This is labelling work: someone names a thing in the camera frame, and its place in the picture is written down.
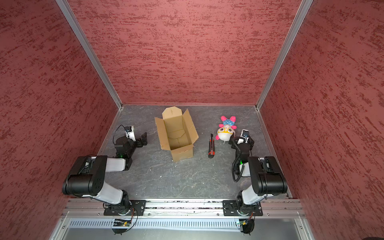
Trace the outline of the white pink blue plush toy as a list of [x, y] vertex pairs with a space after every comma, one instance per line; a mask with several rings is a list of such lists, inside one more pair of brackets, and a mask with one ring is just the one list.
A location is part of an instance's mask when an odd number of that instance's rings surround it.
[[221, 116], [222, 123], [219, 124], [215, 139], [228, 142], [231, 137], [234, 137], [236, 135], [235, 130], [237, 129], [237, 126], [235, 125], [236, 119], [235, 116], [231, 116], [230, 118]]

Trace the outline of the red black utility knife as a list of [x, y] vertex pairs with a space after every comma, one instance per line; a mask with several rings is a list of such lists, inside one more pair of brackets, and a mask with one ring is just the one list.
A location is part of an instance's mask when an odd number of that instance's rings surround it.
[[212, 159], [214, 156], [215, 156], [215, 138], [214, 138], [214, 135], [211, 134], [210, 142], [209, 142], [208, 157], [209, 159]]

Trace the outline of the brown cardboard express box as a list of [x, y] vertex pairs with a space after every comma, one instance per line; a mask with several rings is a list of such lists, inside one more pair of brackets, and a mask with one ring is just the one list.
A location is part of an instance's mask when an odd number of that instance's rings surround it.
[[173, 162], [194, 156], [194, 143], [199, 135], [189, 110], [182, 112], [177, 107], [166, 108], [162, 118], [155, 118], [162, 150], [170, 151]]

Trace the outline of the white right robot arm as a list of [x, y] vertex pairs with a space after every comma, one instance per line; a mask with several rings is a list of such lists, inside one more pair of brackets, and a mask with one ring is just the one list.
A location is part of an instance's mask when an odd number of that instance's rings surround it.
[[261, 201], [288, 192], [288, 183], [276, 158], [252, 156], [254, 141], [251, 137], [231, 137], [229, 144], [236, 150], [231, 169], [233, 181], [251, 179], [251, 185], [240, 191], [236, 199], [240, 215], [254, 213]]

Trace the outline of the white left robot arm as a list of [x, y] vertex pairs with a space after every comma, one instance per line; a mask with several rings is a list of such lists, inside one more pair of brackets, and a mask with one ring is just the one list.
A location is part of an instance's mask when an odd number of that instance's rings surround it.
[[128, 171], [135, 150], [147, 144], [147, 133], [136, 140], [120, 137], [115, 143], [115, 158], [102, 155], [78, 157], [63, 183], [63, 194], [95, 199], [104, 203], [106, 210], [120, 216], [132, 214], [135, 209], [128, 193], [107, 184], [105, 175], [109, 172]]

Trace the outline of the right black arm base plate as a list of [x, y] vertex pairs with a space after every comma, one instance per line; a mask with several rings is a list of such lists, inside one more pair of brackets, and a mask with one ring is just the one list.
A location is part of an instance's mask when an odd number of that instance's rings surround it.
[[223, 201], [224, 216], [239, 216], [239, 217], [261, 217], [263, 216], [263, 210], [261, 203], [258, 202], [254, 205], [245, 205], [238, 201], [224, 200]]

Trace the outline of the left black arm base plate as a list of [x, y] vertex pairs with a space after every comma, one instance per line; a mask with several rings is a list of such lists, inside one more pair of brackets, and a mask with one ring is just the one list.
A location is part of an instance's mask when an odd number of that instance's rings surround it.
[[146, 200], [129, 200], [127, 206], [122, 203], [117, 205], [104, 204], [104, 216], [142, 216], [146, 208], [146, 203]]

